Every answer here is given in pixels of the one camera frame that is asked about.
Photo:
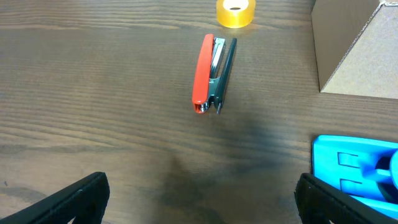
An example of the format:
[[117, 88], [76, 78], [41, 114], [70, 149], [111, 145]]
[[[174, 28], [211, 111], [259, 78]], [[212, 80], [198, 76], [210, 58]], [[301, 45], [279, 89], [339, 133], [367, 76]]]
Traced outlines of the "yellow tape roll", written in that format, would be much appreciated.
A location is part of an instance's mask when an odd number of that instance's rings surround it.
[[217, 0], [217, 21], [228, 28], [242, 28], [249, 25], [255, 14], [255, 0]]

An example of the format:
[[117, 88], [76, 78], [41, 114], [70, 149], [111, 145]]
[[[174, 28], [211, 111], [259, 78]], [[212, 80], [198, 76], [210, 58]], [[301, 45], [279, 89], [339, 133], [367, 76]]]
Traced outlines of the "brown cardboard box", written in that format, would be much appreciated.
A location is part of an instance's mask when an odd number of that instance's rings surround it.
[[322, 93], [397, 98], [397, 0], [316, 0]]

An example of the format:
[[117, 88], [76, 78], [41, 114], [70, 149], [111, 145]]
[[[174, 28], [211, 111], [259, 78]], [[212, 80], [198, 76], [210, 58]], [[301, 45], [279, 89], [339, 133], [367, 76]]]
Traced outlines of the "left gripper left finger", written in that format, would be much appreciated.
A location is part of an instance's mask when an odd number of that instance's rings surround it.
[[43, 200], [1, 219], [1, 224], [101, 224], [110, 188], [104, 172], [94, 172]]

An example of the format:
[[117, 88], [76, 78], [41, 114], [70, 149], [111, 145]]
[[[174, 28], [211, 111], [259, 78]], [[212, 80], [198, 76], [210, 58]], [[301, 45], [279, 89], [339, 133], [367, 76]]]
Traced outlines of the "red black stapler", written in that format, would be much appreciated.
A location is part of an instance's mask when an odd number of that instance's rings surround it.
[[233, 38], [219, 75], [225, 40], [213, 34], [207, 34], [203, 39], [193, 82], [192, 104], [196, 113], [206, 113], [211, 105], [216, 108], [217, 114], [221, 113], [236, 46], [237, 39]]

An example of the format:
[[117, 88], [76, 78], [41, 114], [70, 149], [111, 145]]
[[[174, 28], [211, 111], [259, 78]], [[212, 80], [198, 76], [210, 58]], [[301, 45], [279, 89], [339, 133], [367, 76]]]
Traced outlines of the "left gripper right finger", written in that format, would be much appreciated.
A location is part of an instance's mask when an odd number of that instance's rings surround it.
[[303, 224], [397, 224], [312, 174], [303, 173], [294, 192]]

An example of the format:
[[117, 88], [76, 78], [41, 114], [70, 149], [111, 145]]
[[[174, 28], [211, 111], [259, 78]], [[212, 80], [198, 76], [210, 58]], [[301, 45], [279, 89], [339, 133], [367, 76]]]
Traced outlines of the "blue plastic tray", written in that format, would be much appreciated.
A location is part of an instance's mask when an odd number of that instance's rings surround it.
[[397, 143], [320, 135], [312, 144], [315, 177], [397, 218]]

